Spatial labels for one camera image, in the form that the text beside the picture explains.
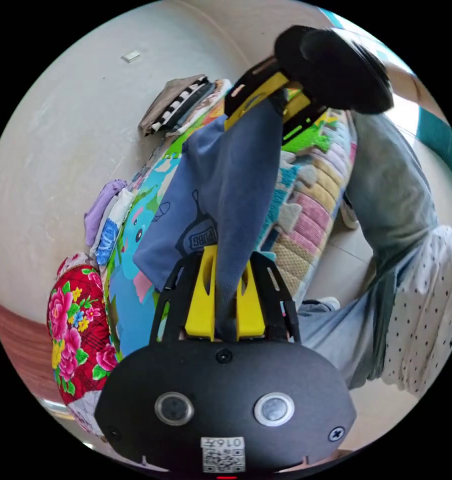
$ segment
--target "floor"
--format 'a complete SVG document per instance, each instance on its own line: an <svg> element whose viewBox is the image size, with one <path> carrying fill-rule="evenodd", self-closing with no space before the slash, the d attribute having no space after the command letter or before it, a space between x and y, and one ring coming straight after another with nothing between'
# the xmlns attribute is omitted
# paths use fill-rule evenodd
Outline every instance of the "floor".
<svg viewBox="0 0 452 480"><path fill-rule="evenodd" d="M393 121L401 119L396 123L413 129L411 116L414 112L408 112L404 102L397 103L396 109L388 116ZM413 147L430 183L439 220L452 225L452 173L441 158L416 140L414 135L401 126L400 131ZM361 230L347 229L339 215L307 296L321 298L332 295L342 305L347 304L357 298L374 275L371 259L372 250ZM416 405L412 395L399 391L395 386L385 385L380 379L368 382L351 394L358 418L341 446L348 450L356 450L375 441Z"/></svg>

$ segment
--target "blue cloth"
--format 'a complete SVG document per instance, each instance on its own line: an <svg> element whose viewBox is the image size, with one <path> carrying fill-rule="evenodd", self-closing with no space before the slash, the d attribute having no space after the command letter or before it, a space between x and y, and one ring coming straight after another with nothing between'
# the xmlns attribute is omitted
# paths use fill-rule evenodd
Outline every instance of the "blue cloth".
<svg viewBox="0 0 452 480"><path fill-rule="evenodd" d="M110 218L106 219L102 229L101 241L96 250L96 261L98 265L104 266L111 257L120 228Z"/></svg>
<svg viewBox="0 0 452 480"><path fill-rule="evenodd" d="M283 92L260 102L226 132L223 115L183 144L159 206L166 213L152 221L133 256L162 290L182 256L217 243L216 334L223 340L235 338L236 289L275 189L285 102Z"/></svg>
<svg viewBox="0 0 452 480"><path fill-rule="evenodd" d="M298 311L302 344L339 369L350 389L381 376L398 286L438 226L430 186L400 131L384 114L353 113L353 120L357 149L346 194L373 250L376 277L344 308L305 304Z"/></svg>

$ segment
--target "folded clothes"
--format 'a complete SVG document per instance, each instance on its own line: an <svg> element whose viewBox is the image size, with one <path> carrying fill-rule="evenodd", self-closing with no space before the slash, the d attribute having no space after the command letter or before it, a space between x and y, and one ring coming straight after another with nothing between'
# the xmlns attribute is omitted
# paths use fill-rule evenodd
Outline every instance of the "folded clothes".
<svg viewBox="0 0 452 480"><path fill-rule="evenodd" d="M223 340L236 338L236 289L275 189L285 104L279 91L226 132L222 115L193 133L159 206L166 213L151 222L133 255L162 290L181 257L217 243L216 334Z"/></svg>
<svg viewBox="0 0 452 480"><path fill-rule="evenodd" d="M113 253L121 225L130 211L134 198L134 193L130 192L127 188L123 188L118 195L117 202L112 207L108 218L104 222L101 241L96 250L96 261L100 267L108 263Z"/></svg>
<svg viewBox="0 0 452 480"><path fill-rule="evenodd" d="M172 130L176 127L178 121L192 112L196 106L204 100L208 95L212 94L215 90L215 83L205 83L203 86L198 88L193 94L191 94L184 103L178 108L176 113L171 115L167 122L160 128L160 130Z"/></svg>
<svg viewBox="0 0 452 480"><path fill-rule="evenodd" d="M207 85L209 80L203 76L192 85L186 87L169 105L159 118L151 125L151 130L157 132L174 115L198 89Z"/></svg>
<svg viewBox="0 0 452 480"><path fill-rule="evenodd" d="M89 256L92 258L96 257L96 250L98 250L98 247L101 242L101 235L103 233L103 228L105 227L106 220L110 216L110 212L116 202L118 201L118 195L116 194L107 204L106 209L104 210L104 213L102 214L101 218L101 223L99 224L99 228L97 230L96 238L94 239L94 243L92 244L92 247L89 249Z"/></svg>
<svg viewBox="0 0 452 480"><path fill-rule="evenodd" d="M203 73L187 78L175 78L166 82L162 91L154 99L141 122L139 122L138 127L142 130L143 135L153 134L154 130L151 127L161 114L173 103L179 94L201 78L206 78Z"/></svg>
<svg viewBox="0 0 452 480"><path fill-rule="evenodd" d="M100 227L101 219L110 200L126 187L127 182L124 180L112 180L108 182L99 193L97 199L92 204L89 212L84 214L84 229L85 229L85 243L91 247L94 242L98 229Z"/></svg>
<svg viewBox="0 0 452 480"><path fill-rule="evenodd" d="M179 119L173 131L166 133L166 136L180 136L193 125L196 120L201 118L206 112L211 110L230 90L231 82L224 78L214 82L214 91L202 100L192 111L186 112Z"/></svg>

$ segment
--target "teal curtain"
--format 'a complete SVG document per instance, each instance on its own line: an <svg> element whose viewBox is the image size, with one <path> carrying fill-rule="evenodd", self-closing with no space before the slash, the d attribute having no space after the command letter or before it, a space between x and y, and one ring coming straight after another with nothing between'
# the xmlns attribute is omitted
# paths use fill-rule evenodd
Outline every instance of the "teal curtain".
<svg viewBox="0 0 452 480"><path fill-rule="evenodd" d="M437 153L452 171L452 128L447 123L420 108L416 137Z"/></svg>

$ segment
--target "sleeve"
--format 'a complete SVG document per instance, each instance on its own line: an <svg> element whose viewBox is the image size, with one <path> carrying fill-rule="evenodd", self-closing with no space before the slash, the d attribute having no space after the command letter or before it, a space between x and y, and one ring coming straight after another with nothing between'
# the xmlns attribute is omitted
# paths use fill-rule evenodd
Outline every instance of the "sleeve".
<svg viewBox="0 0 452 480"><path fill-rule="evenodd" d="M398 288L386 335L382 379L418 399L452 350L452 227L425 240Z"/></svg>

